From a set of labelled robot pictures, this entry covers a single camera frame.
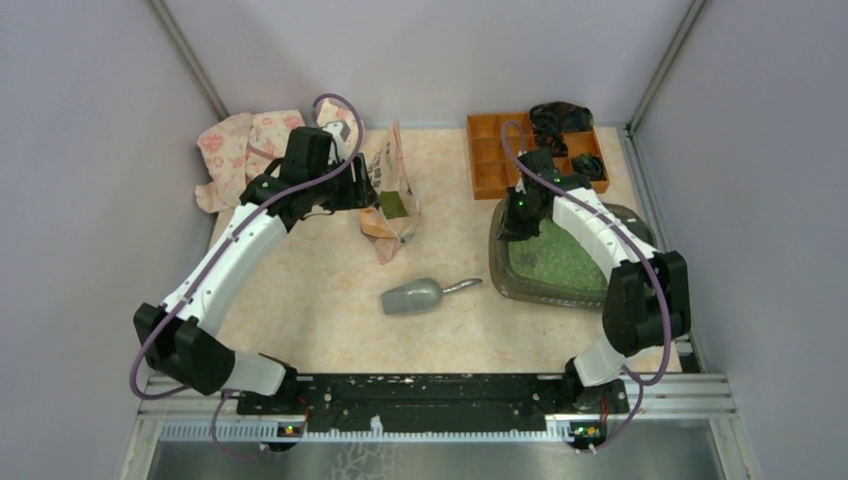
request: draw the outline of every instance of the gray scoop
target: gray scoop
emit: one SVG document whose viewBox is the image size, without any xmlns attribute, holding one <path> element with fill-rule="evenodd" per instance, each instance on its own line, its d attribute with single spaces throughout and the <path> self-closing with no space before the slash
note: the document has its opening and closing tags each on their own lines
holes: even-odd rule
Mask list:
<svg viewBox="0 0 848 480">
<path fill-rule="evenodd" d="M 386 315 L 421 313 L 436 308 L 445 294 L 478 283 L 483 283 L 483 279 L 467 278 L 450 287 L 442 288 L 439 282 L 432 278 L 419 278 L 383 292 L 380 295 L 380 301 L 383 303 L 383 313 Z"/>
</svg>

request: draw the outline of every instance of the wooden organizer tray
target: wooden organizer tray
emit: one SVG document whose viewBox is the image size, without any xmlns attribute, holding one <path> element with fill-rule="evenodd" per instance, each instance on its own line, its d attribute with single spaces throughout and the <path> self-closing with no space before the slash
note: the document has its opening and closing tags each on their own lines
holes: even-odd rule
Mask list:
<svg viewBox="0 0 848 480">
<path fill-rule="evenodd" d="M 504 198 L 507 187 L 513 187 L 521 178 L 518 167 L 507 157 L 501 146 L 501 125 L 509 120 L 515 120 L 521 125 L 527 137 L 527 148 L 536 148 L 533 138 L 533 128 L 527 113 L 497 113 L 469 115 L 466 128 L 468 130 L 468 158 L 471 162 L 471 185 L 475 200 L 492 200 Z M 515 128 L 507 132 L 507 143 L 510 149 L 518 151 L 520 139 Z M 555 157 L 554 165 L 564 174 L 573 173 L 571 159 L 583 154 L 601 157 L 601 146 L 595 131 L 564 133 L 563 141 L 568 145 L 568 157 Z M 592 188 L 598 193 L 604 193 L 609 188 L 609 178 L 591 182 Z"/>
</svg>

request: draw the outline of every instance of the clear plastic tub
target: clear plastic tub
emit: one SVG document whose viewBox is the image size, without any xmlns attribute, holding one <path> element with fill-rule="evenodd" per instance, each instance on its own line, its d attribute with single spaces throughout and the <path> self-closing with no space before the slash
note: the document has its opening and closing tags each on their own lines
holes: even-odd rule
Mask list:
<svg viewBox="0 0 848 480">
<path fill-rule="evenodd" d="M 492 215 L 489 230 L 489 270 L 501 295 L 525 302 L 599 309 L 606 299 L 606 278 L 592 257 L 565 230 L 550 219 L 539 225 L 541 234 L 522 242 L 497 239 L 505 201 Z M 634 235 L 654 244 L 648 225 L 629 208 L 605 204 Z"/>
</svg>

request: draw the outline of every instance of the clear plastic bag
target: clear plastic bag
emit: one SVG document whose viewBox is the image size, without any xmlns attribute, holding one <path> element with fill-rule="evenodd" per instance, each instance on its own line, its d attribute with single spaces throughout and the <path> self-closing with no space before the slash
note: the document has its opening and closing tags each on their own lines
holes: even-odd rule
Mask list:
<svg viewBox="0 0 848 480">
<path fill-rule="evenodd" d="M 379 204 L 359 212 L 363 235 L 374 244 L 377 261 L 388 263 L 415 233 L 421 206 L 416 200 L 403 164 L 400 123 L 395 120 L 386 131 L 377 152 L 366 159 L 371 185 Z"/>
</svg>

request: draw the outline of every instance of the gray wall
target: gray wall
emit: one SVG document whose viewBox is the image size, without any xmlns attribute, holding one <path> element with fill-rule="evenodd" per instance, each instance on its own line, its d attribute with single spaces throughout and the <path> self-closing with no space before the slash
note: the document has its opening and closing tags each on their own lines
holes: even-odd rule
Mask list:
<svg viewBox="0 0 848 480">
<path fill-rule="evenodd" d="M 629 120 L 689 3 L 168 0 L 231 113 L 331 90 L 407 126 L 555 99 Z"/>
<path fill-rule="evenodd" d="M 848 3 L 713 2 L 637 140 L 765 478 L 844 478 Z"/>
<path fill-rule="evenodd" d="M 132 314 L 210 218 L 214 120 L 140 0 L 0 6 L 0 477 L 112 478 L 138 406 Z"/>
</svg>

